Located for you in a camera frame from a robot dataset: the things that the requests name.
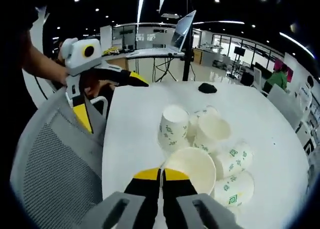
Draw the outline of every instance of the black pole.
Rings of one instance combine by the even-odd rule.
[[[192,8],[192,0],[187,0],[187,14],[191,12],[189,8]],[[185,54],[184,54],[184,68],[183,68],[183,77],[182,81],[188,81],[189,70],[190,70],[190,61],[191,61],[191,50],[192,50],[192,35],[193,35],[193,25],[191,23],[190,29],[185,38]]]

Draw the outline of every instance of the stacked paper cups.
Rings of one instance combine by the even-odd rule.
[[[255,191],[254,179],[245,171],[253,161],[250,146],[239,142],[212,159],[217,181],[211,196],[226,207],[237,207],[250,201]]]

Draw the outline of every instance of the person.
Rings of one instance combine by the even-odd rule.
[[[277,84],[285,91],[287,89],[287,75],[288,66],[286,64],[282,64],[280,70],[273,72],[270,78],[266,80],[262,90],[269,93],[274,84]]]
[[[302,83],[299,86],[299,90],[294,93],[295,98],[298,100],[298,104],[303,112],[307,111],[310,108],[312,102],[312,93],[311,89],[314,86],[314,80],[309,75],[305,83]]]
[[[29,74],[51,81],[66,84],[67,69],[39,52],[32,44],[30,28],[38,19],[33,0],[14,0],[16,8],[2,14],[3,28],[1,39],[1,81],[6,89],[2,98],[2,138],[5,150],[2,151],[2,193],[5,221],[13,215],[18,220],[10,220],[10,227],[21,227],[24,215],[10,188],[9,179],[18,140],[30,118],[36,112],[24,81],[22,68]]]

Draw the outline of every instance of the desk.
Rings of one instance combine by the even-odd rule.
[[[248,170],[254,196],[241,207],[237,223],[245,229],[285,228],[299,211],[308,185],[308,160],[297,135],[255,88],[214,83],[217,93],[204,94],[197,90],[200,84],[162,82],[115,89],[104,137],[102,197],[123,192],[134,174],[164,162],[157,131],[167,105],[182,105],[190,113],[212,105],[231,126],[226,146],[244,139],[254,153]]]
[[[129,71],[128,59],[126,57],[128,54],[129,53],[121,53],[119,55],[105,55],[102,57],[102,59],[109,64],[117,65],[124,70]]]

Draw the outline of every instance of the paper cup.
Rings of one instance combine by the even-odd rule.
[[[231,150],[213,156],[217,179],[220,180],[248,169],[253,158],[251,147],[244,141],[238,142]]]
[[[212,158],[203,150],[188,147],[174,152],[164,163],[165,168],[182,172],[198,194],[210,195],[216,182],[216,167]]]
[[[199,118],[201,116],[207,115],[207,114],[210,114],[210,115],[213,115],[216,117],[220,117],[219,112],[212,105],[207,105],[204,109],[195,111],[190,116],[190,119],[189,119],[188,132],[187,132],[188,137],[191,138],[196,135]]]
[[[211,193],[225,207],[238,207],[251,200],[255,191],[254,179],[247,171],[217,180]]]
[[[231,135],[230,125],[220,117],[212,114],[200,116],[193,146],[212,153],[217,143],[228,139]]]
[[[158,131],[160,146],[172,153],[178,149],[189,147],[186,140],[189,114],[177,105],[167,106],[161,117]]]

